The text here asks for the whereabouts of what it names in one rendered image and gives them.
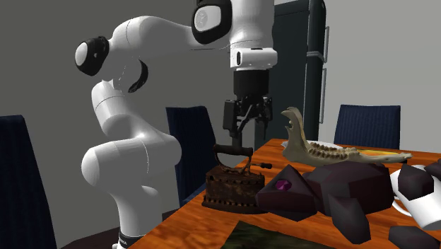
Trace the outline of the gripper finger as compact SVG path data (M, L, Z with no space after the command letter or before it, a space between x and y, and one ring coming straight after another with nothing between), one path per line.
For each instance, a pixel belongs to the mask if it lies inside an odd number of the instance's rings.
M263 96L257 104L256 124L261 127L261 135L265 139L266 131L270 121L273 119L272 97Z
M226 100L224 103L223 129L229 131L232 146L242 147L242 131L253 118L255 104L248 100Z

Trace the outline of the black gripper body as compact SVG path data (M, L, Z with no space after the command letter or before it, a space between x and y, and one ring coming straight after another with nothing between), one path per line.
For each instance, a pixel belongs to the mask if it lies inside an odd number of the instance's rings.
M269 70L240 70L233 72L233 93L238 100L263 97L269 93Z

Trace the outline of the dark blue chair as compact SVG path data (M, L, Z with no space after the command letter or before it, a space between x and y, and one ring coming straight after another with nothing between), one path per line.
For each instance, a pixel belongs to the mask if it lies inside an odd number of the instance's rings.
M399 149L400 105L341 105L335 144Z
M0 116L0 249L57 249L25 119Z
M184 206L205 190L206 173L218 165L213 152L216 138L206 107L167 107L166 113L170 135L182 148L175 172L180 206Z

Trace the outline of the pale animal jawbone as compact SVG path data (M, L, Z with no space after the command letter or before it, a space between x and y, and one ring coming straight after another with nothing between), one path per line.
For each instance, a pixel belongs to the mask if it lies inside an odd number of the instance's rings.
M281 114L286 116L291 124L291 127L286 127L288 143L282 151L282 155L292 162L319 167L343 161L400 163L413 157L410 153L371 156L359 152L355 147L336 149L330 146L319 145L318 143L309 143L305 138L300 111L295 107L289 107Z

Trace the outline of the dark refrigerator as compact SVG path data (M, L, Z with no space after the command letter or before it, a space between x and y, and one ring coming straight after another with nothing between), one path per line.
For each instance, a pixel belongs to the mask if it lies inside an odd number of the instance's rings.
M316 141L324 117L329 26L324 0L294 0L275 5L274 49L278 63L269 73L273 120L264 129L255 124L254 148L270 139L287 139L287 119L281 112L296 107L302 115L305 137Z

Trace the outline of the rusty antique flat iron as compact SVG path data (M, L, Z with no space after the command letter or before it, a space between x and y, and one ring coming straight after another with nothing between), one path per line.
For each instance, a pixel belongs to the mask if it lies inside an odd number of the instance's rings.
M215 144L213 152L246 156L248 162L241 168L231 168L220 162L207 172L206 193L202 205L237 214L263 214L255 196L265 186L265 177L251 171L253 148Z

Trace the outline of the dark purple turtle figure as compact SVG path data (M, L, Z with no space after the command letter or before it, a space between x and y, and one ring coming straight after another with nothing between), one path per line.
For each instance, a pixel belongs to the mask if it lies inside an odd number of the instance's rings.
M371 239L366 216L390 208L396 196L385 166L345 161L304 175L287 165L255 199L262 211L293 221L330 216L346 239L361 244Z

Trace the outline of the yellow flat object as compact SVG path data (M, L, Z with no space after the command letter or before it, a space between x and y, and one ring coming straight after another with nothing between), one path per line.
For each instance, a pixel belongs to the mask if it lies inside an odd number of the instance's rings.
M368 158L398 158L398 157L401 157L400 153L393 152L393 151L357 149L357 152L359 152L361 156L368 157Z

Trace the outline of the orange wooden table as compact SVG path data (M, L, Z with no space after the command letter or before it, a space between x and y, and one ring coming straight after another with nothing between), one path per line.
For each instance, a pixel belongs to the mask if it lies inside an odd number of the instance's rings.
M252 172L262 173L268 183L290 162L282 156L285 139L271 139L254 152L253 163L271 163L272 169L263 169L252 166ZM409 152L413 158L408 160L409 165L428 165L439 158L440 153L422 151L406 151L393 149L377 149L360 147L363 149ZM368 214L370 222L371 240L353 245L334 227L331 217L317 213L302 221L296 222L275 214L235 214L209 209L201 205L205 191L196 196L161 224L147 233L130 249L219 249L232 233L238 221L278 231L289 236L295 236L337 249L397 249L388 240L391 226L418 226L409 216L403 215L391 207L381 212Z

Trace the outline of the dark green mat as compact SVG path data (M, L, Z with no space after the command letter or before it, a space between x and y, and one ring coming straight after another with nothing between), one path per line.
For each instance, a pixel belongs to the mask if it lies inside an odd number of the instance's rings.
M335 249L238 221L220 249Z

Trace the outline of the white mug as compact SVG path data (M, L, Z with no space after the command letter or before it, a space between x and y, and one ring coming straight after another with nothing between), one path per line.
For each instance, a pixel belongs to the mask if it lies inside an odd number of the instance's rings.
M390 175L393 208L412 217L426 231L441 230L441 181L423 165L403 164Z

